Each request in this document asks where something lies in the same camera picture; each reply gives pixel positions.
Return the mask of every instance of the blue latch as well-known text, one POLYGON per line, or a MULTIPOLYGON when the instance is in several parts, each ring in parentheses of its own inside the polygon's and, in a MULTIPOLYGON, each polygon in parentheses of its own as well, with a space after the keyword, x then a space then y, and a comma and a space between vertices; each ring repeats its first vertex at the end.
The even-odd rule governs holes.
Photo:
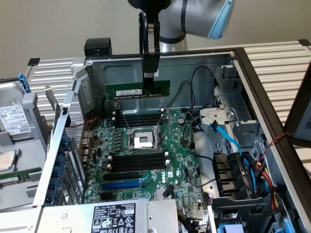
POLYGON ((29 87, 29 83, 27 81, 27 78, 25 75, 23 75, 21 72, 19 73, 18 79, 23 83, 23 86, 25 88, 26 93, 30 93, 30 87, 29 87))

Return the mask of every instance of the black plastic clip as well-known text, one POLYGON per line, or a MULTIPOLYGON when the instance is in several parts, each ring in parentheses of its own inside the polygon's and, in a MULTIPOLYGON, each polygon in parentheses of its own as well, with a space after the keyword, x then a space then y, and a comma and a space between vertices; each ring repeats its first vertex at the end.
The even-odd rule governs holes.
POLYGON ((263 161, 263 163, 259 166, 259 168, 255 171, 254 176, 256 178, 261 176, 262 171, 264 170, 264 168, 266 167, 266 162, 263 161))
POLYGON ((280 206, 280 207, 278 207, 278 208, 275 208, 275 209, 273 209, 273 210, 271 210, 271 211, 266 212, 266 215, 267 215, 268 217, 270 217, 270 216, 275 215, 275 214, 277 214, 277 213, 279 213, 279 212, 281 212, 281 211, 282 211, 282 207, 280 206))

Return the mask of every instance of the green circuit board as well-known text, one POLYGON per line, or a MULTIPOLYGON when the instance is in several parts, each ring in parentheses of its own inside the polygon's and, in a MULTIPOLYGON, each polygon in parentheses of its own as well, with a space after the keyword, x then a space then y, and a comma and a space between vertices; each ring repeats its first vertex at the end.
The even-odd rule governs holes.
MULTIPOLYGON (((184 170, 188 169, 188 174, 195 169, 198 165, 198 160, 193 155, 189 154, 183 147, 181 138, 183 137, 184 126, 177 123, 179 117, 186 118, 184 113, 180 111, 170 111, 171 114, 171 130, 165 137, 162 147, 167 148, 169 152, 168 159, 170 160, 169 166, 161 170, 147 170, 141 171, 140 177, 146 178, 141 188, 118 189, 103 191, 102 184, 104 182, 103 175, 109 173, 107 169, 107 158, 109 154, 109 142, 111 138, 116 135, 121 136, 121 149, 117 155, 122 156, 126 152, 128 145, 127 129, 113 129, 106 119, 106 127, 103 127, 103 121, 94 125, 93 131, 97 133, 98 140, 95 142, 95 148, 101 147, 101 155, 97 158, 97 163, 94 164, 91 156, 89 155, 86 164, 87 184, 84 195, 84 203, 97 203, 103 201, 117 201, 117 200, 134 200, 134 199, 149 199, 156 200, 161 196, 162 191, 166 189, 167 185, 172 184, 175 191, 175 200, 177 209, 184 211, 190 217, 202 217, 203 205, 198 207, 198 200, 203 203, 201 188, 193 187, 189 180, 186 179, 184 170), (102 200, 101 193, 112 192, 112 200, 102 200)), ((167 130, 167 125, 161 126, 162 132, 167 130)), ((185 138, 187 139, 188 146, 190 145, 190 125, 187 126, 185 138)), ((193 182, 200 185, 201 178, 194 173, 192 178, 193 182)))

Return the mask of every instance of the yellow wire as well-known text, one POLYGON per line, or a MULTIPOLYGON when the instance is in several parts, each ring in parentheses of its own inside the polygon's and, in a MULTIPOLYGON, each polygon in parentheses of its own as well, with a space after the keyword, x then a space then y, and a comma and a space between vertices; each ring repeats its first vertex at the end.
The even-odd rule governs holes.
MULTIPOLYGON (((264 170, 265 170, 265 172, 267 173, 267 175, 270 177, 270 174, 269 174, 269 172, 268 172, 268 169, 265 167, 264 170)), ((276 204, 276 207, 278 208, 278 203, 277 203, 277 200, 276 200, 276 193, 273 193, 273 196, 274 196, 274 202, 275 202, 275 204, 276 204)))

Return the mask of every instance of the label sticker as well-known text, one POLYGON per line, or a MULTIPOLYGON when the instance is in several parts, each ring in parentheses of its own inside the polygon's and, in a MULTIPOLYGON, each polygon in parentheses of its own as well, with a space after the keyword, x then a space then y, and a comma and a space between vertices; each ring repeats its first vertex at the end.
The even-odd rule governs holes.
POLYGON ((135 205, 95 206, 91 233, 134 233, 135 205))
POLYGON ((203 225, 206 225, 207 222, 208 222, 208 212, 207 212, 207 210, 203 210, 202 219, 203 219, 203 225))
POLYGON ((154 73, 154 77, 159 77, 159 70, 157 70, 156 73, 154 73))
POLYGON ((15 176, 15 177, 0 180, 0 184, 13 183, 17 181, 19 181, 19 178, 15 176))
POLYGON ((30 132, 30 127, 21 105, 0 108, 0 119, 10 135, 30 132))
POLYGON ((116 91, 116 96, 135 96, 142 95, 142 89, 116 91))

